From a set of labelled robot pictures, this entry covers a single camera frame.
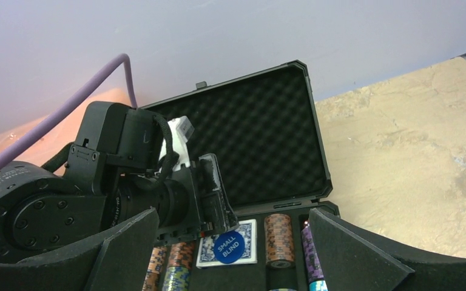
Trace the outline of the brown poker chip stack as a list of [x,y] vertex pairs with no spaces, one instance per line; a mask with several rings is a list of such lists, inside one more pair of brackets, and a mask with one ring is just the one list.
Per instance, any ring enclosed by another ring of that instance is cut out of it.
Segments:
[[287,269],[295,265],[291,217],[282,213],[264,219],[266,265],[272,269]]

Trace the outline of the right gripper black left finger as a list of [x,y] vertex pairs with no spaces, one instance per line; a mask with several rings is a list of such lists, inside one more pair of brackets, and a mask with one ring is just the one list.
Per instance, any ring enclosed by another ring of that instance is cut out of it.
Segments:
[[141,290],[158,223],[151,208],[62,248],[0,263],[0,290]]

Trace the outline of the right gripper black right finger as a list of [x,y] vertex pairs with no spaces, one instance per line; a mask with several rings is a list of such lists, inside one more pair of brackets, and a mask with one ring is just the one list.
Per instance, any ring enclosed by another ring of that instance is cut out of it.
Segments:
[[330,290],[466,290],[466,258],[408,246],[321,209],[309,223]]

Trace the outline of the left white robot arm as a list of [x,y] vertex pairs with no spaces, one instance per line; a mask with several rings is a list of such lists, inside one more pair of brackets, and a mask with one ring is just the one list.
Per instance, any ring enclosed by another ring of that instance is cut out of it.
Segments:
[[155,210],[156,246],[238,227],[217,157],[190,159],[186,117],[96,101],[74,142],[42,166],[0,170],[0,263],[64,247]]

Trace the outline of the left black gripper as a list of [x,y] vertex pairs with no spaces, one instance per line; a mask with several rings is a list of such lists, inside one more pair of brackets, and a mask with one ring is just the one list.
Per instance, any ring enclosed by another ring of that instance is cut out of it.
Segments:
[[155,209],[158,226],[155,246],[195,241],[204,236],[221,235],[239,226],[229,203],[215,154],[199,157],[202,181],[201,207],[197,202],[197,184],[191,169],[182,169],[160,181],[124,175],[112,198],[112,225],[115,226],[145,210]]

